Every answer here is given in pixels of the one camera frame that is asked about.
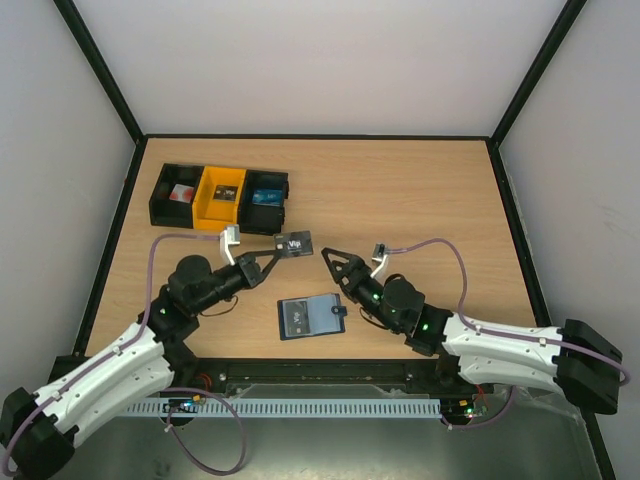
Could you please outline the black VIP credit card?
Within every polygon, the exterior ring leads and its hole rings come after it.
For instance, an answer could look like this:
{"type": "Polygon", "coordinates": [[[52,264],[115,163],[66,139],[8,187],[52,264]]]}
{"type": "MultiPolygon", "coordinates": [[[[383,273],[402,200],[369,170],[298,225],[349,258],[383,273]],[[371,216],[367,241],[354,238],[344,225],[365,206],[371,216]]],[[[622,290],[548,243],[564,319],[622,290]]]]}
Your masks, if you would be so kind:
{"type": "Polygon", "coordinates": [[[274,235],[273,239],[280,258],[311,256],[314,253],[309,230],[279,233],[274,235]]]}

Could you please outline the blue white credit card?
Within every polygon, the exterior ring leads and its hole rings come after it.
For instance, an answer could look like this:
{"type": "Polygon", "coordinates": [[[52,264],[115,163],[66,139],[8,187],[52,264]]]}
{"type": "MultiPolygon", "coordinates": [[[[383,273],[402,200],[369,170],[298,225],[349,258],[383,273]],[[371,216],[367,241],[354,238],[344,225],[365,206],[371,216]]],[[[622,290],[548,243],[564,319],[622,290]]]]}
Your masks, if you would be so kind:
{"type": "Polygon", "coordinates": [[[282,191],[277,189],[255,189],[252,203],[262,206],[279,206],[282,201],[282,191]]]}

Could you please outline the blue card holder wallet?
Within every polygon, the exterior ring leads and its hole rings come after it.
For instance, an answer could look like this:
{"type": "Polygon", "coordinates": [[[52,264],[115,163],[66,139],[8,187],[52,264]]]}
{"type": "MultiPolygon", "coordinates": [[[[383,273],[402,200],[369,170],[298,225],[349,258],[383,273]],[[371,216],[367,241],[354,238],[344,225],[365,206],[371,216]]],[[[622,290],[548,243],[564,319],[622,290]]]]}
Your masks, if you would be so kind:
{"type": "Polygon", "coordinates": [[[341,303],[339,294],[328,293],[292,299],[306,299],[308,301],[311,335],[302,338],[342,334],[346,332],[345,317],[348,311],[341,303]]]}

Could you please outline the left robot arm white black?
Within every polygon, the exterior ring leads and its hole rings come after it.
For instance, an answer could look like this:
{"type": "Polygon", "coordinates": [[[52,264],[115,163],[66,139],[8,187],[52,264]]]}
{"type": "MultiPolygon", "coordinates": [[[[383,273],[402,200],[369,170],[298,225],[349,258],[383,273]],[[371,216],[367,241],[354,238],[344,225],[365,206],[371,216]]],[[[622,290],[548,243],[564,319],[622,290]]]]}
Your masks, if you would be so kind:
{"type": "Polygon", "coordinates": [[[277,262],[273,250],[241,254],[219,269],[201,255],[181,259],[117,340],[53,382],[6,397],[4,475],[51,478],[129,404],[170,387],[196,360],[185,340],[198,328],[199,315],[263,283],[277,262]]]}

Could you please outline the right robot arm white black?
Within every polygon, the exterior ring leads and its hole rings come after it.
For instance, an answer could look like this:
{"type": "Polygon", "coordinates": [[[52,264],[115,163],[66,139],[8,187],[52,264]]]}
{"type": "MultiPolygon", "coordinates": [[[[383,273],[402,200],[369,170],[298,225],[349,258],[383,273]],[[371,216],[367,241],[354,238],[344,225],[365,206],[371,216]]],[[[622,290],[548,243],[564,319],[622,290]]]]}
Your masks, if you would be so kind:
{"type": "Polygon", "coordinates": [[[587,323],[519,327],[473,319],[461,308],[438,308],[403,275],[379,281],[394,251],[379,244],[370,268],[359,256],[325,247],[333,281],[379,325],[402,335],[413,351],[449,358],[436,379],[455,392],[469,384],[504,384],[557,393],[574,406],[603,415],[618,411],[628,384],[621,352],[587,323]]]}

